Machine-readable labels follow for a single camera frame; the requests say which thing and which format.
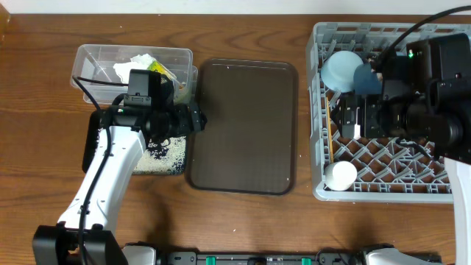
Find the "wooden chopstick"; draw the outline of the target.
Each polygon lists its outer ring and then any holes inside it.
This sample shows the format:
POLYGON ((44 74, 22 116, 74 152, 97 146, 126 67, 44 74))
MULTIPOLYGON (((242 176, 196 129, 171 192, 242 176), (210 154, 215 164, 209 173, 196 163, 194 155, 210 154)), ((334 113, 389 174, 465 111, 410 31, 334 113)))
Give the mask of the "wooden chopstick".
POLYGON ((326 109, 326 127, 327 127, 327 139, 328 139, 328 150, 329 150, 329 163, 334 163, 333 156, 333 139, 331 130, 331 119, 330 119, 330 104, 328 97, 325 97, 325 109, 326 109))

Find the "light blue bowl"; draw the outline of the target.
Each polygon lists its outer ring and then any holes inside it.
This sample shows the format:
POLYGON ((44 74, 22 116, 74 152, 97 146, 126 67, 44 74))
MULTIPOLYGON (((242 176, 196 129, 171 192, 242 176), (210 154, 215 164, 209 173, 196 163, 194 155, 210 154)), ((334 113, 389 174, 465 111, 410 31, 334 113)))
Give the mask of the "light blue bowl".
POLYGON ((354 52, 336 52, 321 68, 321 79, 329 89, 349 93, 353 91, 355 70, 363 64, 363 60, 354 52))

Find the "small white cup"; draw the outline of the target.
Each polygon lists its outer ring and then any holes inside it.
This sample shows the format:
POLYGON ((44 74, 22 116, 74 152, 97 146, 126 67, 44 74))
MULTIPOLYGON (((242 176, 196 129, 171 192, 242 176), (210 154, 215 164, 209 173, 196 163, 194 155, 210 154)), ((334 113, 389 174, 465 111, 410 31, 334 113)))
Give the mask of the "small white cup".
POLYGON ((325 169, 325 185, 334 191, 346 191, 357 178, 356 167, 348 161, 330 164, 325 169))

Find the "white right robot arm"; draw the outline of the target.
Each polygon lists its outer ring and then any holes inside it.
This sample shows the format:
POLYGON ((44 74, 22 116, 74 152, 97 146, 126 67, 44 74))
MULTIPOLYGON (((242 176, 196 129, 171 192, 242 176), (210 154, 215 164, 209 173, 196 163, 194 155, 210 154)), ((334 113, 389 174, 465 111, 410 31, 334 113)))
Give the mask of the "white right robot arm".
POLYGON ((365 138, 424 138, 443 158, 453 192, 456 263, 470 263, 470 39, 464 33, 408 43, 380 67, 381 91, 361 96, 365 138))

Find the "white pink bowl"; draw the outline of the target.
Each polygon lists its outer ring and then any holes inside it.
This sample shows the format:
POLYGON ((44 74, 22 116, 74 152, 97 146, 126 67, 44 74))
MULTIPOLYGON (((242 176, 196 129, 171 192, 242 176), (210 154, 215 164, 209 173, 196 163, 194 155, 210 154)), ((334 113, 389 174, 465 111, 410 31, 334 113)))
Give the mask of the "white pink bowl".
POLYGON ((358 124, 355 124, 353 126, 353 137, 352 139, 358 140, 361 138, 361 126, 358 124))

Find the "dark blue bowl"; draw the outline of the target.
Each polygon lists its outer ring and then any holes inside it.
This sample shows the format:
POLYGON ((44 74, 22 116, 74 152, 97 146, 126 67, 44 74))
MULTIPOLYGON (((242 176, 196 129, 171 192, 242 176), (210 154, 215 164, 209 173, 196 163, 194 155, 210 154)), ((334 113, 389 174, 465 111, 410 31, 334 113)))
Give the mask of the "dark blue bowl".
POLYGON ((357 67, 353 76, 353 90, 358 95, 382 94, 382 83, 369 63, 357 67))

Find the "green snack wrapper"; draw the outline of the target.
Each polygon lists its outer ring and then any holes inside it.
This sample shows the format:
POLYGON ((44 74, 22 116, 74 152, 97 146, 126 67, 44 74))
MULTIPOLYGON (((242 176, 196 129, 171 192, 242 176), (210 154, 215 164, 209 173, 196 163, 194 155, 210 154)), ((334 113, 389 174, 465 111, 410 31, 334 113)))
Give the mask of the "green snack wrapper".
POLYGON ((177 76, 158 61, 152 62, 147 69, 150 71, 156 71, 159 74, 167 76, 178 87, 179 90, 182 90, 184 88, 183 84, 178 81, 177 76))

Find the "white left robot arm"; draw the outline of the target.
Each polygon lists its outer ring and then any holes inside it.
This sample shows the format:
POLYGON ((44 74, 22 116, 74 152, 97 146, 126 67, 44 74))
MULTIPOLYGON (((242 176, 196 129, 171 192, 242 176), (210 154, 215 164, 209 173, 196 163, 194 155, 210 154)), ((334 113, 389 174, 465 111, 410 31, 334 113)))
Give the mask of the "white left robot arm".
POLYGON ((124 194, 151 140, 204 129, 199 106, 174 104, 172 96, 118 95, 91 115, 85 178, 54 226, 37 228, 32 249, 37 264, 178 264, 145 242, 120 247, 114 233, 124 194))

